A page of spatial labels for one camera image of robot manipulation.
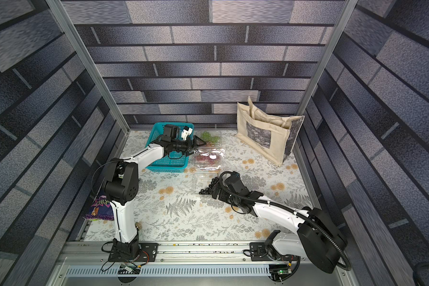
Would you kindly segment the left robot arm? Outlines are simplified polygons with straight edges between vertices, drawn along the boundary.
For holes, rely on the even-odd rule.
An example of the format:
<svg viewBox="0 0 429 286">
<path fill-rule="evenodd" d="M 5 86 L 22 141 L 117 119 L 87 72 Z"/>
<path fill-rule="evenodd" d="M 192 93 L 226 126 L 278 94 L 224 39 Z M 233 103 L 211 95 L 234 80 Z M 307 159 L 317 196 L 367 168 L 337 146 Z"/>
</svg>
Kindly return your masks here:
<svg viewBox="0 0 429 286">
<path fill-rule="evenodd" d="M 133 262 L 142 253 L 132 206 L 132 200 L 139 190 L 139 168 L 146 168 L 173 151 L 188 157 L 204 145 L 206 141 L 193 135 L 191 127 L 180 128 L 167 124 L 164 125 L 163 134 L 151 141 L 145 149 L 131 157 L 114 158 L 106 164 L 101 189 L 110 202 L 115 221 L 115 237 L 109 261 Z"/>
</svg>

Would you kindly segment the teal plastic basket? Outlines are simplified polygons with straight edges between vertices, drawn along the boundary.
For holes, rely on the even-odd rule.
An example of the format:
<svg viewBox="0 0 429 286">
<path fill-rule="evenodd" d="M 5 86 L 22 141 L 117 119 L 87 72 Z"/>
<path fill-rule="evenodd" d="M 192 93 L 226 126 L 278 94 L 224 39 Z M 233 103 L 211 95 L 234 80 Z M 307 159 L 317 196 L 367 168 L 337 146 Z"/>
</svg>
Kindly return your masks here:
<svg viewBox="0 0 429 286">
<path fill-rule="evenodd" d="M 181 122 L 155 123 L 147 145 L 164 143 L 164 156 L 153 161 L 147 169 L 154 172 L 181 173 L 187 167 L 189 156 L 197 149 L 194 125 Z"/>
</svg>

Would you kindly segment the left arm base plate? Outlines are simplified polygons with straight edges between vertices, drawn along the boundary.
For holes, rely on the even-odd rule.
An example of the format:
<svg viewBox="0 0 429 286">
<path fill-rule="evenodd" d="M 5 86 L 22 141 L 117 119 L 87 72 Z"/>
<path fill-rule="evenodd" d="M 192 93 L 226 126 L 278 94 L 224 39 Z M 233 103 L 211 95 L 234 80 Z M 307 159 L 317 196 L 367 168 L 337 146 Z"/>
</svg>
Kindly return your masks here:
<svg viewBox="0 0 429 286">
<path fill-rule="evenodd" d="M 157 243 L 113 244 L 109 262 L 154 262 L 158 250 Z"/>
</svg>

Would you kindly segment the green grape bunch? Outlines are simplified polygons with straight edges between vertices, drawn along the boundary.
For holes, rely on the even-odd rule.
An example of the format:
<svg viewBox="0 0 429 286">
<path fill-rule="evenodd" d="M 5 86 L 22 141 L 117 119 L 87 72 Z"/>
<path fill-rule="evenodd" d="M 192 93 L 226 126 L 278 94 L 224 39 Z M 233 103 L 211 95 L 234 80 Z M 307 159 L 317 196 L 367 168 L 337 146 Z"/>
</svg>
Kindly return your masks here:
<svg viewBox="0 0 429 286">
<path fill-rule="evenodd" d="M 205 131 L 202 133 L 201 139 L 206 141 L 207 143 L 217 144 L 220 140 L 220 137 L 217 135 L 213 135 L 208 131 Z"/>
</svg>

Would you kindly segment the beige canvas tote bag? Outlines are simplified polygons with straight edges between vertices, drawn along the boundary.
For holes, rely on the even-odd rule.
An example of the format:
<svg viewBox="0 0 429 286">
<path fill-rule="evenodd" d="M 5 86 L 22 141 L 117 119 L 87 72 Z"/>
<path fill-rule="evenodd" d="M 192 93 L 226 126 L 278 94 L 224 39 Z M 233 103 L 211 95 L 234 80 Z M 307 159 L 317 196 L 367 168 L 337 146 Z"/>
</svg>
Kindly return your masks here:
<svg viewBox="0 0 429 286">
<path fill-rule="evenodd" d="M 293 151 L 304 121 L 304 116 L 267 114 L 250 98 L 247 105 L 237 104 L 237 137 L 277 166 Z"/>
</svg>

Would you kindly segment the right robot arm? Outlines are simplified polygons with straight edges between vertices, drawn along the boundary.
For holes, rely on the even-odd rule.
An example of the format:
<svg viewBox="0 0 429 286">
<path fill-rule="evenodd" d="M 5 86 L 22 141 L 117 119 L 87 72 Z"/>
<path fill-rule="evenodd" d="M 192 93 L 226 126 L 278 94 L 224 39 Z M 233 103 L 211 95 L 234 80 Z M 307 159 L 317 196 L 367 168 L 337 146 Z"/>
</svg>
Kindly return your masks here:
<svg viewBox="0 0 429 286">
<path fill-rule="evenodd" d="M 242 215 L 270 220 L 287 230 L 273 231 L 263 247 L 251 247 L 253 260 L 300 263 L 309 259 L 318 269 L 333 273 L 336 268 L 346 271 L 352 265 L 345 249 L 347 239 L 321 209 L 304 207 L 296 209 L 280 204 L 263 193 L 250 191 L 237 172 L 223 172 L 212 179 L 200 194 L 210 195 Z"/>
</svg>

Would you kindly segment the purple snack bag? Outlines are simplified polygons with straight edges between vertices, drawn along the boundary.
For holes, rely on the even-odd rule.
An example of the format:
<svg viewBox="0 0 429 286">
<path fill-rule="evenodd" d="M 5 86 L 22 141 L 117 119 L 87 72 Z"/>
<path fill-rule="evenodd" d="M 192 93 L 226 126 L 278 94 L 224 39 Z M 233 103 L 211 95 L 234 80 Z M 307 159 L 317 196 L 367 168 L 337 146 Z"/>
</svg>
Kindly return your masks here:
<svg viewBox="0 0 429 286">
<path fill-rule="evenodd" d="M 105 195 L 96 198 L 84 216 L 86 220 L 114 221 L 113 209 Z"/>
</svg>

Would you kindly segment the black grape bunch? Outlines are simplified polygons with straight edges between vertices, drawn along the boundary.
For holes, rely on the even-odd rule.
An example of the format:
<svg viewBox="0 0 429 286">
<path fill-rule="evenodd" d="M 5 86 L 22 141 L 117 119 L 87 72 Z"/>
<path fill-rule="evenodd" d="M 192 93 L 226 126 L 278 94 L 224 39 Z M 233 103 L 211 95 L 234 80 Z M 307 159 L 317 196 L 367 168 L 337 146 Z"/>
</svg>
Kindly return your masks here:
<svg viewBox="0 0 429 286">
<path fill-rule="evenodd" d="M 214 199 L 217 198 L 221 188 L 219 186 L 219 178 L 215 177 L 211 180 L 211 183 L 206 188 L 202 188 L 199 191 L 200 195 L 211 195 Z"/>
</svg>

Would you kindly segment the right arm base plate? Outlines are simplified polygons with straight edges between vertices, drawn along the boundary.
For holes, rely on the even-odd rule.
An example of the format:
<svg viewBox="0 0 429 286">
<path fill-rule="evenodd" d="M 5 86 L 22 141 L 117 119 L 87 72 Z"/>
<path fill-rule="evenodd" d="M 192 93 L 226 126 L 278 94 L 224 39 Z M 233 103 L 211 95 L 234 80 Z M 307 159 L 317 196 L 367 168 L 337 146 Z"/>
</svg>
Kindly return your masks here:
<svg viewBox="0 0 429 286">
<path fill-rule="evenodd" d="M 271 245 L 264 242 L 249 244 L 247 254 L 254 262 L 297 262 L 299 256 L 280 255 Z"/>
</svg>

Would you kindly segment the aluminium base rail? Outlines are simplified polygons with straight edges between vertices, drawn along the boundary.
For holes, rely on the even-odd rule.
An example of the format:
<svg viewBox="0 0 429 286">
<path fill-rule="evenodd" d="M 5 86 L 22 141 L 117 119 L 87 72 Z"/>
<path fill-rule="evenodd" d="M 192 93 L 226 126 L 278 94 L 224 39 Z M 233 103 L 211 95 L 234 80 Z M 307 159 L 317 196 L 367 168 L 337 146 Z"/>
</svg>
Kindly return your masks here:
<svg viewBox="0 0 429 286">
<path fill-rule="evenodd" d="M 284 286 L 357 286 L 352 271 L 319 270 L 303 254 L 270 260 L 247 249 L 246 241 L 163 241 L 151 244 L 151 259 L 126 265 L 107 262 L 103 242 L 69 242 L 59 255 L 49 286 L 273 286 L 283 272 Z"/>
</svg>

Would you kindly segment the clear clamshell container front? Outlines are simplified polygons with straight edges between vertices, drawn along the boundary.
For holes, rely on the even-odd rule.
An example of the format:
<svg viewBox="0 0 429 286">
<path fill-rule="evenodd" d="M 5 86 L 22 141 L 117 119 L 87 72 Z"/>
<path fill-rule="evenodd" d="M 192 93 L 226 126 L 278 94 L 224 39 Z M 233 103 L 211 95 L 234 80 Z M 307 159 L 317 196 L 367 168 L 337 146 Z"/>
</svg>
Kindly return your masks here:
<svg viewBox="0 0 429 286">
<path fill-rule="evenodd" d="M 220 147 L 222 145 L 221 131 L 216 130 L 198 130 L 195 135 L 206 142 L 203 147 Z"/>
</svg>

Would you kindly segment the clear clamshell container back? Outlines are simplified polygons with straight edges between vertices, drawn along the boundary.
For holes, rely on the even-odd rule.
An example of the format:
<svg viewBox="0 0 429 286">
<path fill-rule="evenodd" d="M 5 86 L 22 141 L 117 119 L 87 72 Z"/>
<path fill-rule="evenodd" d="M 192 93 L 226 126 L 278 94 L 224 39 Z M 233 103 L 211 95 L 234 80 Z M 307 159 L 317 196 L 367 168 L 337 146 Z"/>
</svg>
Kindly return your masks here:
<svg viewBox="0 0 429 286">
<path fill-rule="evenodd" d="M 195 194 L 200 195 L 199 191 L 202 188 L 208 187 L 208 185 L 211 183 L 211 180 L 215 177 L 219 177 L 221 173 L 222 172 L 220 170 L 196 171 L 192 180 Z"/>
</svg>

